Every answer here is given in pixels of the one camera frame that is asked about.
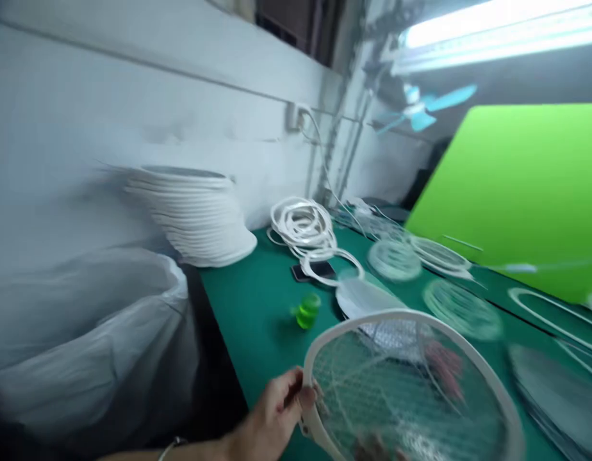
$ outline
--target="electric fly swatter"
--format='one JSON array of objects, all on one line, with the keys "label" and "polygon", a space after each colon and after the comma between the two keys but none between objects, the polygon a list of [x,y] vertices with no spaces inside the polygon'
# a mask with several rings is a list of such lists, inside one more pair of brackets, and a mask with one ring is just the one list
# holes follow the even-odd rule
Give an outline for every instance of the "electric fly swatter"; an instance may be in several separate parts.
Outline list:
[{"label": "electric fly swatter", "polygon": [[436,318],[393,309],[317,337],[301,430],[336,461],[518,461],[516,407],[482,356]]}]

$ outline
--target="electrical outlet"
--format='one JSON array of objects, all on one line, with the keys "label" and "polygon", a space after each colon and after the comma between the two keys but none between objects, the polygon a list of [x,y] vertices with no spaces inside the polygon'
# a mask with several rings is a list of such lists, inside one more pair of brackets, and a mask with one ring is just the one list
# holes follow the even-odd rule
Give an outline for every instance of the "electrical outlet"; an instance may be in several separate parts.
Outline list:
[{"label": "electrical outlet", "polygon": [[288,102],[285,113],[285,128],[288,131],[301,131],[305,128],[304,112],[310,111],[310,107],[302,102]]}]

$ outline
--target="smartphone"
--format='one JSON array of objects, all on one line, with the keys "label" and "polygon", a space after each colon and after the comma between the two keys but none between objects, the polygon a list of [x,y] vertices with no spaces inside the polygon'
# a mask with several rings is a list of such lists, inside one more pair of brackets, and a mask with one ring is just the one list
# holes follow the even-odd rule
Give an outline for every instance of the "smartphone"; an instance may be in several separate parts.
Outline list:
[{"label": "smartphone", "polygon": [[[328,261],[311,263],[311,269],[325,279],[329,279],[335,275],[334,269]],[[292,266],[292,275],[297,282],[309,282],[311,280],[311,277],[304,274],[299,264]]]}]

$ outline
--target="ceiling fan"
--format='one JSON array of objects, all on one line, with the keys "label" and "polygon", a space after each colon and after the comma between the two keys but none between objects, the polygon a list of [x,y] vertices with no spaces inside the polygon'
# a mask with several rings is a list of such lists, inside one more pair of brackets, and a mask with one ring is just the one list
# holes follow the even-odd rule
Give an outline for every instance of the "ceiling fan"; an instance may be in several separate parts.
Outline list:
[{"label": "ceiling fan", "polygon": [[379,117],[381,120],[389,121],[377,131],[377,134],[385,133],[405,120],[411,120],[413,131],[423,131],[437,121],[428,112],[437,112],[464,103],[475,94],[477,85],[464,86],[439,97],[434,95],[420,97],[419,87],[409,83],[403,85],[403,91],[407,107],[402,112],[389,112]]}]

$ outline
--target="wrist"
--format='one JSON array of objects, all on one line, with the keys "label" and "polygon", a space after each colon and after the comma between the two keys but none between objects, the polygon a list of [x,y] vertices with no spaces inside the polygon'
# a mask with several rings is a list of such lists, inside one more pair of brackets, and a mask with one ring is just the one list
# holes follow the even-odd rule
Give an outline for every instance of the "wrist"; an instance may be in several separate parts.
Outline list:
[{"label": "wrist", "polygon": [[234,461],[231,439],[228,436],[215,441],[177,447],[174,461]]}]

